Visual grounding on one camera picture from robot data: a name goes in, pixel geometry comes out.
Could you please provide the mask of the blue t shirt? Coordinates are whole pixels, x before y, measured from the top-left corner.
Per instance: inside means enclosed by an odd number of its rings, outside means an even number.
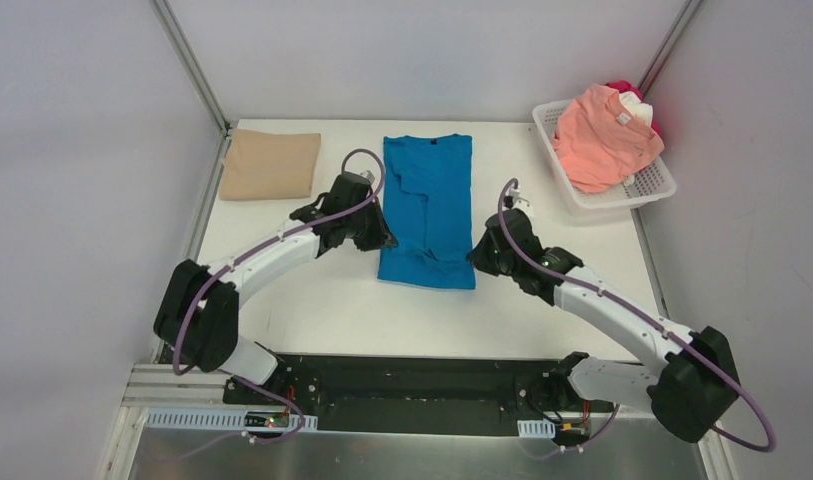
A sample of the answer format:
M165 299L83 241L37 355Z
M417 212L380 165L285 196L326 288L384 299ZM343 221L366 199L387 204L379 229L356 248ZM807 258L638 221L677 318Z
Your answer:
M473 139L386 137L383 214L398 245L380 254L377 278L418 287L473 290Z

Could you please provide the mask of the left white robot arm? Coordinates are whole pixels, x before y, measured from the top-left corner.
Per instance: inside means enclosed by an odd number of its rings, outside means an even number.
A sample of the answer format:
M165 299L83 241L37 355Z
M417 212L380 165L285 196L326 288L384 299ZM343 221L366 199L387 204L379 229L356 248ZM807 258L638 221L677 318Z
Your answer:
M372 181L368 172L342 172L329 191L292 212L265 240L208 265L179 263L154 333L173 348L176 359L203 372L243 378L261 403L279 402L287 378L277 371L279 360L272 352L241 335L241 308L272 281L347 240L363 252L396 246Z

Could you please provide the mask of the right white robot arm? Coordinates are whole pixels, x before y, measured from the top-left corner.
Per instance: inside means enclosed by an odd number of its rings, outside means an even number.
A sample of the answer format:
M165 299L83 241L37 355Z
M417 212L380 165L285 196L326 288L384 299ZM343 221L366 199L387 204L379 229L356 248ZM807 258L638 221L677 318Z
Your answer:
M569 312L620 344L637 364L572 352L539 387L537 404L572 410L607 401L648 411L672 435L696 443L738 398L722 380L738 378L727 338L696 332L668 319L642 319L643 309L618 294L584 262L561 247L544 247L520 209L492 215L469 253L480 272L511 278L526 294Z

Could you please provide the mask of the folded beige t shirt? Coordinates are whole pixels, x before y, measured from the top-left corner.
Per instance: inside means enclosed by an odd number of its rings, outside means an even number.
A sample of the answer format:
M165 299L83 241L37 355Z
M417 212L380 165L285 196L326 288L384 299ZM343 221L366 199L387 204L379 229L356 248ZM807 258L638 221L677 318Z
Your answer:
M321 147L319 133L234 131L223 159L223 201L300 199L311 195Z

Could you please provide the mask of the salmon pink t shirt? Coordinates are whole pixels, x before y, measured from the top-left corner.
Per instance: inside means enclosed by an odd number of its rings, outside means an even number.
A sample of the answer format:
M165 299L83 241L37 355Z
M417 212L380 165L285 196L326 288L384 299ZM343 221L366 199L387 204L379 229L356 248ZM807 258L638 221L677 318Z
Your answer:
M634 118L619 93L588 87L561 114L551 144L570 183L600 193L645 169L664 150L662 136Z

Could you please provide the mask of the white plastic basket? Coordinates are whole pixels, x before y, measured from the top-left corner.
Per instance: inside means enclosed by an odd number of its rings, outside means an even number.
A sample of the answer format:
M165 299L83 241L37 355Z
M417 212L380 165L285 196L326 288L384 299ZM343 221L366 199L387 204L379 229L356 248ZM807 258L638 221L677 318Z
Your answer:
M548 167L566 208L577 217L594 217L632 210L645 204L666 199L677 191L677 184L661 157L621 184L600 193L585 193L574 187L551 144L561 114L570 100L552 101L536 105L532 118L542 143Z

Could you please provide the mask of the right controller board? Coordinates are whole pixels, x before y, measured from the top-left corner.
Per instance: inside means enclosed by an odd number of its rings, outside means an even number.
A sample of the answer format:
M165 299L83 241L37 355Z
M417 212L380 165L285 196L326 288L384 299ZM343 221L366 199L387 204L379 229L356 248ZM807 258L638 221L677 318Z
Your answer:
M570 423L555 424L547 419L518 420L518 436L529 439L548 439L557 445L577 445L590 439L586 428L573 427Z

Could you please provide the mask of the controller board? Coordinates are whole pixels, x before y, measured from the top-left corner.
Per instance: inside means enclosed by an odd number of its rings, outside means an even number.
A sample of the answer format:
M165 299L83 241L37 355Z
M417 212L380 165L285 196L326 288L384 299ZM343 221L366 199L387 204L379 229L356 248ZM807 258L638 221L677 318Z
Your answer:
M152 408L145 425L157 429L284 433L295 428L317 431L318 418L312 415L303 418L295 414L284 415L281 411Z
M573 427L570 423L555 424L547 419L518 420L518 436L529 439L548 439L557 445L577 445L590 439L586 428Z

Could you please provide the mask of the white garment in basket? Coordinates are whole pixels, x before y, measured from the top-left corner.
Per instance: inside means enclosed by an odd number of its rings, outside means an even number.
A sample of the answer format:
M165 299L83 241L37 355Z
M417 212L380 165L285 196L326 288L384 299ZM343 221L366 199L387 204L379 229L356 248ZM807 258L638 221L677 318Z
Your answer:
M626 91L619 94L621 105L636 119L648 127L653 127L654 109L645 103L635 92Z

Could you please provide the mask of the magenta garment in basket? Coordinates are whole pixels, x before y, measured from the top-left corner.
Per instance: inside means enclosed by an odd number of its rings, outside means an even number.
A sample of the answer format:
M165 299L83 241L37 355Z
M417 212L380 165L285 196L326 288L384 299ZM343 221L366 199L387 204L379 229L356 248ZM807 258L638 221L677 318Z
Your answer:
M637 87L635 87L635 86L634 86L632 83L630 83L629 81L626 81L626 80L617 80L617 81L611 81L611 82L607 82L607 83L606 83L606 86L607 86L607 87L609 87L609 88L612 88L612 89L616 90L616 91L617 91L619 94L620 94L620 93L622 93L622 92L626 92L626 91L633 91L633 92L635 92L635 93L636 93L636 94L637 94L637 95L638 95L638 96L639 96L639 97L640 97L640 98L641 98L641 99L642 99L642 100L643 100L645 103L648 103L647 101L645 101L645 100L644 100L644 95L641 93L641 91L640 91L640 90L639 90ZM651 128L652 128L652 129L653 129L653 131L654 131L654 132L656 132L656 133L657 133L659 136L661 136L661 135L662 135L662 130L661 130L661 128L660 128L660 125L659 125L659 124L657 123L657 121L655 120L655 117L653 118L653 127L651 127Z

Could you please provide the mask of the left controller board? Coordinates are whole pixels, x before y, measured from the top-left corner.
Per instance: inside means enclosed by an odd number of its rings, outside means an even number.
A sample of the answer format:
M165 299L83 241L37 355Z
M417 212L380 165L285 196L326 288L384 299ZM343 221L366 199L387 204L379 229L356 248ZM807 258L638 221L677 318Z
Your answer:
M317 431L318 418L312 415L303 418L295 414L284 415L281 411L152 408L145 425L157 429L284 433L295 428Z

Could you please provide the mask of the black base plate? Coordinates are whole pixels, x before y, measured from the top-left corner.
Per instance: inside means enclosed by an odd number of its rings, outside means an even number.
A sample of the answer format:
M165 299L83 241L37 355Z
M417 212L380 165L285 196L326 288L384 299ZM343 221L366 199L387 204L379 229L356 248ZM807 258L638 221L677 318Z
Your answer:
M508 437L521 421L607 413L549 379L557 360L454 359L281 353L258 390L224 383L225 405L292 401L324 432Z

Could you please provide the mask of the aluminium frame rail left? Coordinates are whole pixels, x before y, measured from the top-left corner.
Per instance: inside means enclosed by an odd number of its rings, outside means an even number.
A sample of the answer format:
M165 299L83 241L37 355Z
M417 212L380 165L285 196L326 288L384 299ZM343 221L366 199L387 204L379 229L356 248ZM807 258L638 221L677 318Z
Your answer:
M209 85L170 2L167 0L150 0L149 4L212 123L221 136L227 136L231 128L231 122L224 114L217 96Z

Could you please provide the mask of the aluminium frame rail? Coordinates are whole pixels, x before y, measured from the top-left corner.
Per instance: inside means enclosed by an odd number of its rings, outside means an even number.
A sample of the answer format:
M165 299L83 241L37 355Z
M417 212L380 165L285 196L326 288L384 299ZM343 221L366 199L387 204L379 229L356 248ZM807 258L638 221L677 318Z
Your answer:
M227 136L231 128L231 122L224 114L217 96L209 85L170 2L167 0L150 0L149 4L212 123L221 136Z
M665 37L637 85L644 96L649 94L684 33L689 29L705 3L705 0L685 0L682 3L675 19L668 28Z

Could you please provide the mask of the aluminium frame rail right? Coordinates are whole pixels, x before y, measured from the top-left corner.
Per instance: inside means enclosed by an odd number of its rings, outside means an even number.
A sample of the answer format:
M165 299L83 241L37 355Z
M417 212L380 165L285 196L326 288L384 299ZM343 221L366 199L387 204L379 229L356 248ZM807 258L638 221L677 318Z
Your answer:
M705 3L705 0L685 0L682 3L675 19L668 28L665 37L637 85L644 96L649 94L684 33L689 29Z

